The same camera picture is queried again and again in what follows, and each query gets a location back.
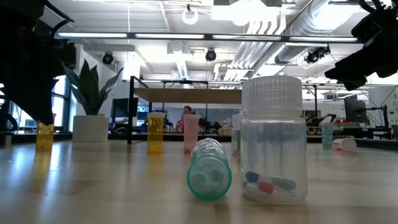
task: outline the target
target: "red capsule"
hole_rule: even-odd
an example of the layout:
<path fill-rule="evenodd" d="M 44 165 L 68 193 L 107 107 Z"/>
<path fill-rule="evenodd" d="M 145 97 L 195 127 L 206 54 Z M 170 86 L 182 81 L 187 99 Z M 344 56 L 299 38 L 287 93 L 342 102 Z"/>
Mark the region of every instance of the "red capsule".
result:
<path fill-rule="evenodd" d="M 259 186 L 259 190 L 261 190 L 262 192 L 265 192 L 267 194 L 273 194 L 274 193 L 275 188 L 270 183 L 261 181 L 261 182 L 258 183 L 258 186 Z"/>

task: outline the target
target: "potted plant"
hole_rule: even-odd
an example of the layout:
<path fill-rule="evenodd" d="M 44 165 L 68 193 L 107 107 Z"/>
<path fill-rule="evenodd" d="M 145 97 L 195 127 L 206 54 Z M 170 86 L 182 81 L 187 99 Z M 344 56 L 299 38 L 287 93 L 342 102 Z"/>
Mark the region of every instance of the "potted plant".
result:
<path fill-rule="evenodd" d="M 67 72 L 73 95 L 86 113 L 86 115 L 76 115 L 73 118 L 73 141 L 104 142 L 108 140 L 109 118 L 98 113 L 122 71 L 123 68 L 116 76 L 110 78 L 102 89 L 98 86 L 97 66 L 90 69 L 86 60 L 79 76 L 72 70 Z"/>

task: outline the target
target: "wooden shelf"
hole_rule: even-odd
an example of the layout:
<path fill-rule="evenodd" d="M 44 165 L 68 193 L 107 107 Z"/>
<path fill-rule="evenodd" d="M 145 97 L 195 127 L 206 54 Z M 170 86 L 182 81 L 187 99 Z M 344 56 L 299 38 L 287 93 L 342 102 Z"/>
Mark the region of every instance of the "wooden shelf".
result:
<path fill-rule="evenodd" d="M 134 94 L 154 103 L 242 103 L 242 90 L 135 88 Z"/>

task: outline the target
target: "pink cup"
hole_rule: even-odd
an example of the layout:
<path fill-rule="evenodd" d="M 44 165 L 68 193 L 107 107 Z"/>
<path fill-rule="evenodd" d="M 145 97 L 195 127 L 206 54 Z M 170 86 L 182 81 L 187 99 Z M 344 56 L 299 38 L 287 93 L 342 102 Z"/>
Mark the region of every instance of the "pink cup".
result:
<path fill-rule="evenodd" d="M 191 153 L 198 141 L 199 115 L 184 115 L 184 153 Z"/>
<path fill-rule="evenodd" d="M 336 139 L 333 141 L 333 147 L 341 151 L 355 152 L 356 142 L 352 138 Z"/>

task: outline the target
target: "computer screen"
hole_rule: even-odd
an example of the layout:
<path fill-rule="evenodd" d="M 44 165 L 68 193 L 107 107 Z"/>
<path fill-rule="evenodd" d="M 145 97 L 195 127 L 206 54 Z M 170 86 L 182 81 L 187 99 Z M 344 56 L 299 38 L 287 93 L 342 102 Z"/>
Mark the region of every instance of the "computer screen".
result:
<path fill-rule="evenodd" d="M 132 99 L 132 107 L 134 108 L 132 116 L 137 116 L 138 98 Z M 127 118 L 129 116 L 129 98 L 113 99 L 111 117 Z"/>
<path fill-rule="evenodd" d="M 344 106 L 346 109 L 347 121 L 359 123 L 368 122 L 368 118 L 366 117 L 366 111 L 360 111 L 361 109 L 366 109 L 365 102 L 346 97 L 344 99 Z"/>

